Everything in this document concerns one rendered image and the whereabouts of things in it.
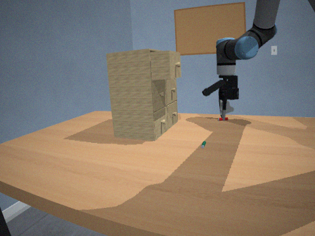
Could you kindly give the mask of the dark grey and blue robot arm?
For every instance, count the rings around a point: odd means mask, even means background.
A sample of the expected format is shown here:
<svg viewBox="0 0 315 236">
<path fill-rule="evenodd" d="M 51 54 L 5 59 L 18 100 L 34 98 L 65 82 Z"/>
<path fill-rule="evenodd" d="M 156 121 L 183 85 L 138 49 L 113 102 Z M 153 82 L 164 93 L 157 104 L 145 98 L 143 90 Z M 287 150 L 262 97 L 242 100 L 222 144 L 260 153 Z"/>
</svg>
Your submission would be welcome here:
<svg viewBox="0 0 315 236">
<path fill-rule="evenodd" d="M 277 33 L 276 16 L 280 0 L 257 0 L 253 27 L 241 37 L 217 40 L 217 75 L 236 74 L 236 61 L 251 59 Z M 275 27 L 274 27 L 275 26 Z M 224 86 L 224 80 L 205 88 L 204 96 Z"/>
</svg>

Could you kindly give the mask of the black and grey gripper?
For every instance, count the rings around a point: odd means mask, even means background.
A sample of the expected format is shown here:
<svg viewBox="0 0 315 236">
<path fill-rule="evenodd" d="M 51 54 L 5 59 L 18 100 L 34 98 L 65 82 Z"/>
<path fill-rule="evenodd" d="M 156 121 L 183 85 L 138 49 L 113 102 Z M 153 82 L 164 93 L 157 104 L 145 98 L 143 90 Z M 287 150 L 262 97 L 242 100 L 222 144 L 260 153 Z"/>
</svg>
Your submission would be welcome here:
<svg viewBox="0 0 315 236">
<path fill-rule="evenodd" d="M 230 102 L 228 100 L 239 99 L 238 76 L 237 75 L 220 75 L 219 78 L 223 78 L 224 82 L 226 83 L 224 86 L 219 88 L 220 116 L 224 121 L 226 113 L 230 113 L 234 110 L 234 108 L 230 106 Z M 235 92 L 235 96 L 234 96 L 234 92 Z"/>
</svg>

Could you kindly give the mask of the tan wooden chest of drawers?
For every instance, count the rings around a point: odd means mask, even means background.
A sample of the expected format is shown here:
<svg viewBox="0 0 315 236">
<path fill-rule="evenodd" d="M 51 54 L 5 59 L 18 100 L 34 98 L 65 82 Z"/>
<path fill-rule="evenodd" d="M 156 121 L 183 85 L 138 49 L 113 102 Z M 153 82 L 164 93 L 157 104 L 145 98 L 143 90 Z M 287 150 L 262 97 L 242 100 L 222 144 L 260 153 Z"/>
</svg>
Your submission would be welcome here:
<svg viewBox="0 0 315 236">
<path fill-rule="evenodd" d="M 129 50 L 106 54 L 114 138 L 156 141 L 154 112 L 167 103 L 166 79 L 152 80 L 150 52 L 156 49 Z M 152 81 L 164 81 L 166 104 L 154 110 Z"/>
</svg>

